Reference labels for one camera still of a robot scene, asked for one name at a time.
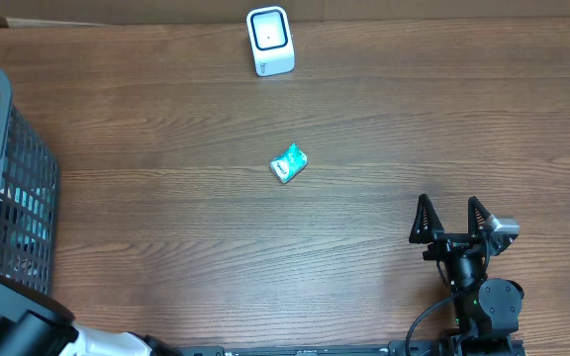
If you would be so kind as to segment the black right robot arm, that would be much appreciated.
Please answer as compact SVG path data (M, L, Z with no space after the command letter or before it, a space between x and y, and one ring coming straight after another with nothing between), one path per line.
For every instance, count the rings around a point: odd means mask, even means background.
M524 355L523 344L512 340L519 330L523 288L513 280L488 276L491 259L504 252L520 230L515 219L491 214L471 197L467 231L448 233L428 195L419 196L409 242L427 247L423 260L436 264L450 296L413 321L404 341L406 355ZM443 331L428 346L414 344L420 323L447 304L453 304L456 327Z

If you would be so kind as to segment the small teal tissue pack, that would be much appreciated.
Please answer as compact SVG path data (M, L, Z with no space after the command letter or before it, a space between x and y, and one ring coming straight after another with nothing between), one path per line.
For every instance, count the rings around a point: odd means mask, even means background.
M308 164L307 154L296 144L292 143L281 155L272 159L269 168L283 184L287 184Z

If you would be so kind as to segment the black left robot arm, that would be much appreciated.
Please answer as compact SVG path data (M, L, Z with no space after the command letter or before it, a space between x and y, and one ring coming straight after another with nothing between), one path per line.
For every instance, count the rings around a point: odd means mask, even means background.
M50 296L0 274L0 355L178 355L147 335L77 325Z

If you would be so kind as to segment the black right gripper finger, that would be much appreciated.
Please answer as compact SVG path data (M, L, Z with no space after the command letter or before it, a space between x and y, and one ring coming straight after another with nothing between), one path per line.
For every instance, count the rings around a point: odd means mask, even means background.
M444 233L444 228L427 194L418 198L416 217L409 235L409 243L432 243Z
M478 235L483 229L483 223L490 215L477 197L470 197L468 199L468 232Z

